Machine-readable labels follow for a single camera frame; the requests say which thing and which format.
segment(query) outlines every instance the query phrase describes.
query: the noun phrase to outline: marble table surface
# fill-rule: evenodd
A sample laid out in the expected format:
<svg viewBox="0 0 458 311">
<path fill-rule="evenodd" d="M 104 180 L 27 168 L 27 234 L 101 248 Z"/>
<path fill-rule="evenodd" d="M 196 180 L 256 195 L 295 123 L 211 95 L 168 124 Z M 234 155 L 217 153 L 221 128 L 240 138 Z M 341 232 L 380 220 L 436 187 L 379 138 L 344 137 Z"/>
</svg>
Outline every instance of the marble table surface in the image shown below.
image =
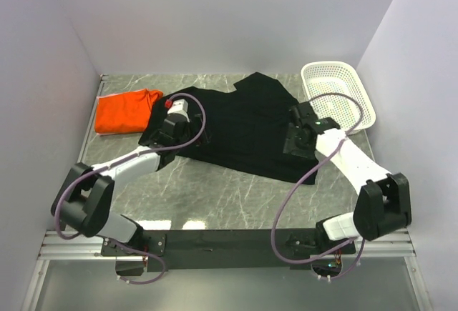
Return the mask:
<svg viewBox="0 0 458 311">
<path fill-rule="evenodd" d="M 138 89 L 165 94 L 196 86 L 222 92 L 235 90 L 243 74 L 109 75 L 101 95 Z M 300 102 L 306 100 L 298 74 L 270 74 Z M 82 161 L 106 162 L 137 147 L 141 134 L 99 136 L 93 124 Z M 370 157 L 365 131 L 351 139 Z M 293 184 L 237 172 L 192 159 L 177 159 L 159 172 L 130 182 L 114 196 L 112 211 L 151 229 L 267 229 Z M 301 186 L 281 217 L 279 227 L 315 227 L 325 217 L 350 212 L 356 192 L 331 163 L 318 172 L 314 186 Z"/>
</svg>

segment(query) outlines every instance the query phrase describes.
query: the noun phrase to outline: white enclosure wall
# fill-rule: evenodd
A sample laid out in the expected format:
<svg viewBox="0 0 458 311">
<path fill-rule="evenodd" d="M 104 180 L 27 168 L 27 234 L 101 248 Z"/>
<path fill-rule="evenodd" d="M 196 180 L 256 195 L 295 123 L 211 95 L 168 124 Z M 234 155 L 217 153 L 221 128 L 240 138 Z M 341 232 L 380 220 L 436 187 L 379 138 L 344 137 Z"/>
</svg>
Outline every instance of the white enclosure wall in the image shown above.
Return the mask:
<svg viewBox="0 0 458 311">
<path fill-rule="evenodd" d="M 57 0 L 0 12 L 0 309 L 19 310 L 98 76 Z"/>
<path fill-rule="evenodd" d="M 357 65 L 391 0 L 60 0 L 98 71 Z"/>
<path fill-rule="evenodd" d="M 411 183 L 411 238 L 435 310 L 456 310 L 458 0 L 393 0 L 358 71 L 378 161 Z"/>
</svg>

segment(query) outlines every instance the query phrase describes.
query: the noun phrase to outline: black mounting bar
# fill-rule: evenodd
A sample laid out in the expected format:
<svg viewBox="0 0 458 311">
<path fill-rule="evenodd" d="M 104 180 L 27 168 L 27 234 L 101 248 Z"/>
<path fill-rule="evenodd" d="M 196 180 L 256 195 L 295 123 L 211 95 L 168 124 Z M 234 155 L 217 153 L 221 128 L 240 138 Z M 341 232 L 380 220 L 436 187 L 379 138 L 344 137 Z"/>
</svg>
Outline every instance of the black mounting bar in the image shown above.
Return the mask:
<svg viewBox="0 0 458 311">
<path fill-rule="evenodd" d="M 283 256 L 292 260 L 308 259 L 343 242 L 329 241 L 316 229 L 277 229 L 276 244 Z M 161 256 L 171 270 L 205 268 L 287 267 L 271 247 L 269 229 L 238 230 L 144 230 L 148 251 Z M 354 244 L 341 249 L 342 254 L 354 254 Z M 102 256 L 130 256 L 109 242 L 102 247 Z M 119 275 L 132 274 L 132 262 L 117 263 Z M 309 270 L 308 265 L 291 265 L 292 269 Z M 156 260 L 148 260 L 147 271 L 162 269 Z"/>
</svg>

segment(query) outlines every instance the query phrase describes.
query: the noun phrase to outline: laundry basket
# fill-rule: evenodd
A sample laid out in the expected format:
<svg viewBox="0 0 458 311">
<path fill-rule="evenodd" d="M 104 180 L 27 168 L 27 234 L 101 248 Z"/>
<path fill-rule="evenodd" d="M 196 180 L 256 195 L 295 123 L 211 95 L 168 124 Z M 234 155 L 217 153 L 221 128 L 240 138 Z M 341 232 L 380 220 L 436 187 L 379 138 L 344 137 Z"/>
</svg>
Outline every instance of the laundry basket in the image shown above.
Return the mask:
<svg viewBox="0 0 458 311">
<path fill-rule="evenodd" d="M 375 111 L 355 69 L 339 61 L 322 61 L 305 65 L 301 70 L 308 99 L 322 93 L 339 92 L 353 97 L 363 107 L 363 121 L 353 133 L 371 127 Z M 357 106 L 343 97 L 327 96 L 311 102 L 319 118 L 332 117 L 342 129 L 350 129 L 359 119 Z"/>
</svg>

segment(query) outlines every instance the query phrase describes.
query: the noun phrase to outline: black t-shirt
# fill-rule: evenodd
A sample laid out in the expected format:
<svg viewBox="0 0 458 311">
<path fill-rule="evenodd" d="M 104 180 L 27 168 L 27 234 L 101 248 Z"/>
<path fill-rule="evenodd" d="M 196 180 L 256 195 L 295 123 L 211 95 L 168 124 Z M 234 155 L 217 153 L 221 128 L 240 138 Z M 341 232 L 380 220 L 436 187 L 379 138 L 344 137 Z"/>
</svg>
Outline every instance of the black t-shirt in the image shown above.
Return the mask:
<svg viewBox="0 0 458 311">
<path fill-rule="evenodd" d="M 283 153 L 289 123 L 288 110 L 298 101 L 281 83 L 261 73 L 254 73 L 234 84 L 236 91 L 218 92 L 189 87 L 184 92 L 196 97 L 207 115 L 206 131 L 210 143 L 190 145 L 178 155 L 217 164 L 240 172 L 270 177 L 286 182 L 297 182 L 318 161 Z M 162 126 L 167 115 L 165 100 L 158 100 L 153 108 L 148 127 L 139 144 L 150 146 L 151 134 Z M 188 114 L 199 114 L 199 107 L 188 100 Z M 304 184 L 314 184 L 312 174 Z"/>
</svg>

